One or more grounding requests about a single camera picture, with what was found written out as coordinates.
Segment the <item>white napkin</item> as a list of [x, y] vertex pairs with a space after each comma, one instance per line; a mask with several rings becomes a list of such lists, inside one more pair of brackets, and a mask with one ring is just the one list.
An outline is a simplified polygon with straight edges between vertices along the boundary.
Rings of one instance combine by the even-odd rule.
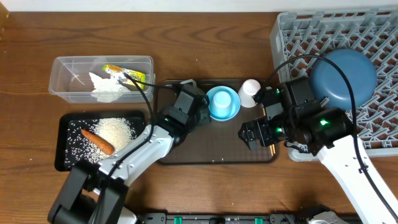
[[101, 78], [91, 72], [89, 76], [94, 85], [91, 96], [96, 98], [97, 102], [112, 103], [123, 96], [124, 93], [130, 92], [130, 89], [120, 84], [119, 80], [115, 78]]

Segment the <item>dark blue plate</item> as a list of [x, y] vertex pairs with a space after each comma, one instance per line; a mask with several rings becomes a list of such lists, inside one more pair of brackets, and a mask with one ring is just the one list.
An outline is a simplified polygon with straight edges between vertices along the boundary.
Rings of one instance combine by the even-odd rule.
[[[377, 73], [373, 63], [365, 55], [351, 49], [338, 49], [324, 56], [335, 63], [346, 75], [354, 93], [356, 107], [367, 102], [377, 87]], [[351, 109], [351, 98], [340, 73], [329, 63], [316, 60], [309, 76], [315, 98], [329, 98], [329, 108]]]

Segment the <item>orange carrot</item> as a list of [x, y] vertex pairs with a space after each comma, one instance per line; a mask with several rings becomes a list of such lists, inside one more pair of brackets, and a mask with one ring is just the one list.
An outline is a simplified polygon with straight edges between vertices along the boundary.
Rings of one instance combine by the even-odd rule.
[[110, 145], [110, 143], [94, 135], [93, 133], [85, 129], [82, 129], [81, 133], [85, 138], [92, 142], [96, 147], [99, 148], [101, 152], [105, 153], [106, 155], [112, 155], [115, 152], [114, 147]]

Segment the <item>light blue bowl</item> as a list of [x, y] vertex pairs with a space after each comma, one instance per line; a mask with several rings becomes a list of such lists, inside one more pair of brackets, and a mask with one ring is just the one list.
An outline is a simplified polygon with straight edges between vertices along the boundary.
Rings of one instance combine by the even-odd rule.
[[[218, 91], [227, 91], [231, 95], [231, 98], [232, 98], [231, 113], [226, 119], [217, 119], [216, 117], [214, 117], [212, 115], [212, 112], [211, 112], [211, 104], [213, 101], [213, 97], [214, 97], [215, 93]], [[213, 87], [210, 90], [208, 90], [206, 95], [210, 100], [209, 110], [210, 110], [210, 116], [212, 119], [214, 119], [216, 121], [227, 121], [229, 119], [232, 119], [233, 117], [235, 117], [238, 114], [240, 107], [241, 107], [241, 102], [240, 102], [240, 98], [239, 98], [238, 94], [232, 88], [230, 88], [228, 86], [216, 86], [216, 87]]]

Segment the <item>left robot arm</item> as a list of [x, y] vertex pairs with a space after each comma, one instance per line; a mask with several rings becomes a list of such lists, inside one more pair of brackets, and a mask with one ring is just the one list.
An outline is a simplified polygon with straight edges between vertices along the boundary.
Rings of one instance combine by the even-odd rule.
[[195, 126], [209, 121], [209, 102], [206, 94], [181, 92], [169, 113], [151, 122], [124, 149], [97, 164], [75, 164], [49, 211], [48, 222], [135, 223], [135, 214], [124, 208], [130, 185], [183, 142]]

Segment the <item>white rice pile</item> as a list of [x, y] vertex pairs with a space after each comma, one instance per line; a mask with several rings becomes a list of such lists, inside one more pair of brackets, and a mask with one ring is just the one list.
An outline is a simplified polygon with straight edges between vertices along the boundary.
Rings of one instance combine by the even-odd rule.
[[[94, 130], [89, 132], [110, 143], [110, 145], [112, 145], [115, 149], [115, 152], [113, 154], [126, 147], [132, 140], [137, 137], [132, 136], [132, 130], [127, 125], [127, 121], [121, 118], [102, 119], [94, 127]], [[88, 162], [92, 164], [95, 164], [98, 161], [113, 155], [106, 155], [105, 153], [101, 152], [99, 148], [96, 147], [92, 142], [90, 142], [89, 150], [90, 153], [88, 154], [88, 156], [92, 159], [92, 161]]]

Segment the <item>yellow-green snack wrapper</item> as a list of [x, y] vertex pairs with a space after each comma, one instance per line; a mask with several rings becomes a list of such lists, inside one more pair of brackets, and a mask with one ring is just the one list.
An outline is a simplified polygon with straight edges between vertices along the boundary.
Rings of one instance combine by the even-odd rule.
[[123, 84], [134, 86], [133, 82], [130, 79], [126, 78], [125, 74], [127, 74], [131, 79], [137, 82], [138, 86], [142, 90], [144, 89], [144, 85], [142, 83], [146, 82], [145, 73], [110, 64], [104, 65], [102, 67], [102, 71], [106, 72], [110, 75], [111, 78], [115, 78]]

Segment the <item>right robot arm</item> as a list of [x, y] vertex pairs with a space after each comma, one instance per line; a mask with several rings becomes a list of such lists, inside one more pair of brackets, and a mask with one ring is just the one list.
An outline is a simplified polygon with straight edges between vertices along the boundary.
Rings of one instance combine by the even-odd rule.
[[239, 138], [251, 150], [281, 141], [305, 144], [332, 173], [363, 223], [397, 223], [397, 198], [387, 186], [339, 108], [292, 106], [273, 118], [243, 123]]

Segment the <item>light blue cup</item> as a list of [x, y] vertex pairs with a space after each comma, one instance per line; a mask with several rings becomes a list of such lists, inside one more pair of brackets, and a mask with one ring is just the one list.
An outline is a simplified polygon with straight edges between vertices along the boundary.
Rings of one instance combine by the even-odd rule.
[[213, 97], [211, 112], [217, 119], [226, 119], [231, 113], [232, 98], [227, 91], [218, 91]]

